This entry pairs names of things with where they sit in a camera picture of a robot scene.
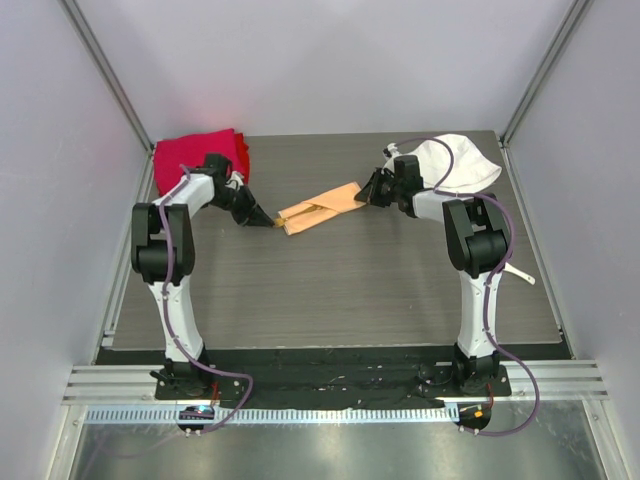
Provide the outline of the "gold fork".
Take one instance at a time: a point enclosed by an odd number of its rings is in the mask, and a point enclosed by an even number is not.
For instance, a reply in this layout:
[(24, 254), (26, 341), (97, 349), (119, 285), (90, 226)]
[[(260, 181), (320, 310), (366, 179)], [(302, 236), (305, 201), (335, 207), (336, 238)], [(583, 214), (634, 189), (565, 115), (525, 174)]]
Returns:
[(274, 225), (273, 225), (273, 227), (274, 227), (274, 228), (283, 228), (283, 227), (286, 225), (286, 223), (287, 223), (288, 221), (292, 220), (293, 218), (299, 217), (299, 216), (301, 216), (301, 215), (306, 215), (306, 214), (309, 214), (309, 213), (315, 212), (315, 211), (320, 210), (320, 209), (321, 209), (321, 207), (320, 207), (320, 206), (318, 206), (318, 205), (310, 205), (310, 206), (308, 206), (307, 208), (305, 208), (305, 209), (303, 209), (303, 210), (301, 210), (301, 211), (299, 211), (299, 212), (296, 212), (296, 213), (294, 213), (294, 214), (292, 214), (292, 215), (289, 215), (289, 216), (287, 216), (287, 217), (279, 217), (279, 218), (276, 218), (276, 219), (274, 220)]

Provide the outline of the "beige satin napkin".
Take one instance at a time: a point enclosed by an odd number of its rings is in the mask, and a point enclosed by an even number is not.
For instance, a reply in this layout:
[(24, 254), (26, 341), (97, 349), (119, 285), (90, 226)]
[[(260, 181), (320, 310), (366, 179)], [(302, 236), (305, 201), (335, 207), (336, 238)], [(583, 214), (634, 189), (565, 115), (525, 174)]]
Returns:
[(365, 205), (355, 199), (360, 190), (357, 182), (351, 182), (302, 201), (279, 211), (276, 226), (283, 228), (291, 236), (357, 210)]

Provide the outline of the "white ceramic spoon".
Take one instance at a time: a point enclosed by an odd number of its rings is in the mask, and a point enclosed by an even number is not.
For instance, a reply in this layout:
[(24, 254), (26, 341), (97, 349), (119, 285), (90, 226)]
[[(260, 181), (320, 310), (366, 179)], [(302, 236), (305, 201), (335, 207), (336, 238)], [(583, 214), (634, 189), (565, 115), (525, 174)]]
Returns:
[(512, 274), (512, 275), (524, 280), (525, 282), (527, 282), (530, 285), (535, 285), (536, 284), (536, 279), (532, 275), (530, 275), (530, 274), (518, 269), (517, 267), (511, 265), (510, 263), (507, 263), (505, 265), (504, 272)]

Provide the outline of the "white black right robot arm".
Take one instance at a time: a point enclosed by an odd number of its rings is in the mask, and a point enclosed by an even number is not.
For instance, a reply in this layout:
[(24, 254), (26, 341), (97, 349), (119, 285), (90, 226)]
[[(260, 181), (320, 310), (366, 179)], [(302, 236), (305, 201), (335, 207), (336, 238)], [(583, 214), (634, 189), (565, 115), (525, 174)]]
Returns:
[(460, 393), (477, 393), (498, 376), (497, 293), (512, 253), (511, 231), (495, 197), (426, 188), (418, 158), (402, 155), (393, 160), (391, 169), (375, 169), (354, 199), (381, 208), (395, 204), (411, 218), (443, 225), (448, 258), (459, 273), (462, 296), (451, 380)]

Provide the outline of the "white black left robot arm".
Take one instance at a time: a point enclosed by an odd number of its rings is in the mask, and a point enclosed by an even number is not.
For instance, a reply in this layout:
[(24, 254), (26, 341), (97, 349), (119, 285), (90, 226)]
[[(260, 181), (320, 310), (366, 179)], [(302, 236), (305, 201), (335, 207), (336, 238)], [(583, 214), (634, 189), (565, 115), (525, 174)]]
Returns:
[(149, 288), (165, 335), (165, 367), (190, 398), (205, 397), (213, 385), (190, 293), (196, 263), (192, 219), (213, 206), (241, 227), (275, 226), (244, 176), (226, 156), (209, 153), (204, 164), (182, 168), (177, 184), (158, 199), (137, 203), (131, 216), (131, 265)]

